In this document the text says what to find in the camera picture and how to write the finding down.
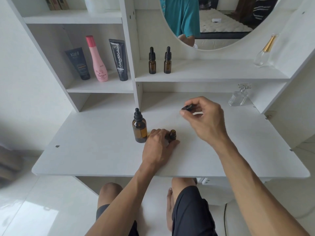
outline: clear glass perfume bottle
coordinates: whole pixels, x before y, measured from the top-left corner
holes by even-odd
[[[273,47],[273,44],[274,44],[277,37],[278,37],[278,35],[272,34],[269,42],[266,44],[266,46],[263,48],[263,50],[260,51],[258,53],[258,55],[256,56],[256,58],[254,60],[255,65],[257,65],[258,67],[262,67],[262,66],[267,64],[269,56],[270,56],[271,48]]]
[[[240,90],[233,93],[231,99],[229,100],[229,104],[231,106],[242,106],[248,96],[248,92],[246,90],[251,87],[251,84],[239,84],[238,88]]]

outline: teal shirt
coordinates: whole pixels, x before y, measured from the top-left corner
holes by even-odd
[[[198,0],[160,0],[164,17],[176,36],[200,36]]]

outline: red bottle cap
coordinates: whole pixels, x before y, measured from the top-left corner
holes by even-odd
[[[92,35],[87,35],[85,38],[86,38],[86,42],[88,43],[89,47],[95,47],[96,46],[94,37]]]

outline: pink lotion bottle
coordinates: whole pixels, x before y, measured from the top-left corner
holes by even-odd
[[[97,51],[94,37],[92,35],[87,35],[86,41],[91,51],[95,75],[99,82],[106,82],[108,80],[107,70],[102,59],[100,58],[100,54]]]

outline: person's right hand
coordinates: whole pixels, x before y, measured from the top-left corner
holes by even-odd
[[[185,106],[192,103],[197,105],[192,112],[181,110],[180,114],[190,123],[197,135],[213,148],[229,141],[221,106],[203,96],[187,100]]]

